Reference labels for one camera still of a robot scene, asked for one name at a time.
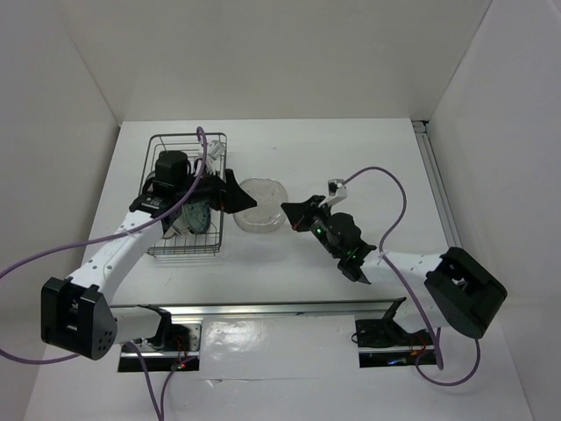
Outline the clear glass square plate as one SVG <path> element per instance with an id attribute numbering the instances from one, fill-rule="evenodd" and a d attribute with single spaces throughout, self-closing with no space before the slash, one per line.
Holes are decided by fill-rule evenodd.
<path id="1" fill-rule="evenodd" d="M 284 186 L 274 179 L 249 178 L 242 181 L 240 187 L 257 202 L 257 206 L 234 214 L 237 226 L 252 234 L 277 232 L 287 220 L 281 209 L 281 205 L 288 201 Z"/>

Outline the blue floral small plate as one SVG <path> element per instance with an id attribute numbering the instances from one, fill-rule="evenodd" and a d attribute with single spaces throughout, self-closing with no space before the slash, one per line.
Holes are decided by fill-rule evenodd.
<path id="1" fill-rule="evenodd" d="M 187 203 L 182 208 L 183 217 L 189 233 L 205 234 L 211 222 L 211 210 L 208 203 Z"/>

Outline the green red rimmed plate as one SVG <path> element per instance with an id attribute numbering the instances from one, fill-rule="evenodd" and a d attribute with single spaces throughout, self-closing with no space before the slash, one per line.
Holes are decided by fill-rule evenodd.
<path id="1" fill-rule="evenodd" d="M 172 232 L 177 236 L 188 236 L 190 226 L 184 215 L 180 215 L 170 226 Z"/>

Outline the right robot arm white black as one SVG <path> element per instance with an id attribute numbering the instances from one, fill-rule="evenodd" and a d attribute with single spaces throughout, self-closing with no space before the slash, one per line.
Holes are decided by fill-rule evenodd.
<path id="1" fill-rule="evenodd" d="M 283 203 L 292 229 L 311 233 L 352 282 L 407 281 L 431 325 L 451 327 L 482 339 L 508 293 L 466 250 L 452 246 L 442 254 L 381 251 L 361 238 L 351 215 L 333 213 L 323 196 Z"/>

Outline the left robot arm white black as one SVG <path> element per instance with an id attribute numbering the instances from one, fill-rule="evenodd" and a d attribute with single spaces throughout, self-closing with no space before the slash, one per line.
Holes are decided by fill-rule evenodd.
<path id="1" fill-rule="evenodd" d="M 164 151 L 140 195 L 117 230 L 94 256 L 65 279 L 50 278 L 41 290 L 42 340 L 91 360 L 101 359 L 115 344 L 135 339 L 154 350 L 173 339 L 170 312 L 140 304 L 116 316 L 110 304 L 118 287 L 147 249 L 157 243 L 181 215 L 185 203 L 206 203 L 235 214 L 256 207 L 238 185 L 233 171 L 213 175 L 201 168 L 192 174 L 182 151 Z"/>

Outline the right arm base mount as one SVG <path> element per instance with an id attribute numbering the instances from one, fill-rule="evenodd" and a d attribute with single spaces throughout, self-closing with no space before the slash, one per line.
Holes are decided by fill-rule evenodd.
<path id="1" fill-rule="evenodd" d="M 359 367 L 435 366 L 433 340 L 425 330 L 404 331 L 390 319 L 359 319 L 351 341 L 359 350 Z"/>

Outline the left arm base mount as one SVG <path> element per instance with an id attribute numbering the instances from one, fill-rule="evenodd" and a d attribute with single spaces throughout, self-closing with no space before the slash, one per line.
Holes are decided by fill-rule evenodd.
<path id="1" fill-rule="evenodd" d="M 149 373 L 169 373 L 179 363 L 179 372 L 195 372 L 200 368 L 202 321 L 174 322 L 164 346 L 155 347 L 147 339 L 134 339 L 132 344 L 144 358 Z"/>

